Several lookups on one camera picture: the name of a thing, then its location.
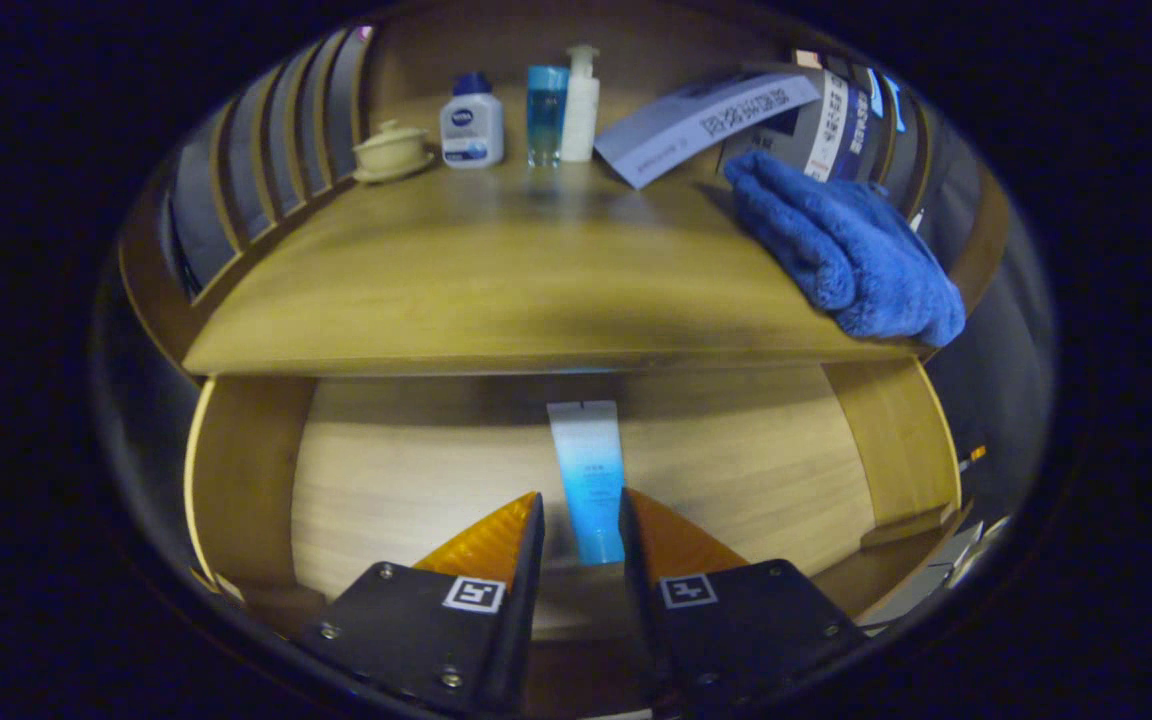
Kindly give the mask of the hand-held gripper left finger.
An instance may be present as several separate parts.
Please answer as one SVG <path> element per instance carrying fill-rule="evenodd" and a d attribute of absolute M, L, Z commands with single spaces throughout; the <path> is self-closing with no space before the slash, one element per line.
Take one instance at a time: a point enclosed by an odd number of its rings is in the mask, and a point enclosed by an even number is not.
<path fill-rule="evenodd" d="M 380 561 L 306 620 L 298 644 L 346 679 L 445 717 L 516 717 L 543 544 L 538 492 L 416 564 Z"/>

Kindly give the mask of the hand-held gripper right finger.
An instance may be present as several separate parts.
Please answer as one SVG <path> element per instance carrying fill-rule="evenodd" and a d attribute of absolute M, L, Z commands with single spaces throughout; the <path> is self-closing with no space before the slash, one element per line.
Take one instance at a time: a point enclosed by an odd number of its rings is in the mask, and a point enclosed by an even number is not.
<path fill-rule="evenodd" d="M 637 488 L 620 536 L 657 717 L 753 717 L 867 643 L 790 561 L 750 561 Z"/>

